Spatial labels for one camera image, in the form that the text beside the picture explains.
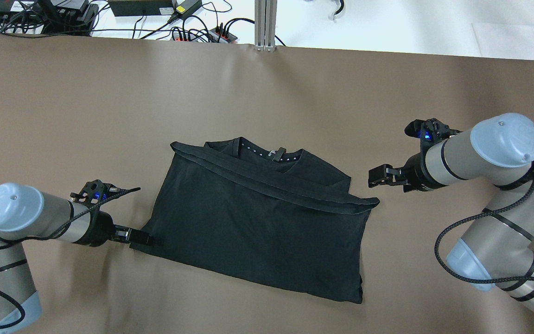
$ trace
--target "white label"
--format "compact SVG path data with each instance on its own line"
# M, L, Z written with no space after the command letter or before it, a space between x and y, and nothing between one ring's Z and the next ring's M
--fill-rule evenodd
M160 15L172 15L173 13L174 13L174 8L172 7L159 8Z
M21 12L24 10L24 7L22 7L22 4L26 6L32 6L34 4L34 1L14 1L13 5L11 6L11 9L9 11L11 12Z

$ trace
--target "black box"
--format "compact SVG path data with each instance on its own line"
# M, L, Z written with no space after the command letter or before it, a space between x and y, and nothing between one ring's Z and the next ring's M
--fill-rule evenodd
M114 16L172 15L176 0L108 0Z

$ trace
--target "brown table surface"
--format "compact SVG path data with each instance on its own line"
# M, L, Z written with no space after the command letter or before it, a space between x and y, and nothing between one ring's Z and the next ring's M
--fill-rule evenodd
M534 313L437 264L433 244L496 192L368 189L368 170L418 152L415 118L457 129L519 112L534 121L534 61L146 40L0 36L0 184L67 197L100 178L142 190L105 205L141 227L170 142L244 136L306 148L379 197L362 241L364 303L265 287L106 243L28 241L41 319L21 333L534 333ZM447 254L464 228L447 236Z

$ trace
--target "metal post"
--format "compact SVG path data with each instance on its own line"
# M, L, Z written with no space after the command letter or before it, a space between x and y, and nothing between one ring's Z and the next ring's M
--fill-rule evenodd
M256 0L254 4L254 46L259 51L275 51L277 0Z

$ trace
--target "black t-shirt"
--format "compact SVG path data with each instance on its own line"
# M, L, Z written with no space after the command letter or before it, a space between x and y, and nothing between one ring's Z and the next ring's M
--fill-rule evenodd
M278 156L237 138L173 142L143 231L148 254L272 287L362 302L360 243L378 199L306 150Z

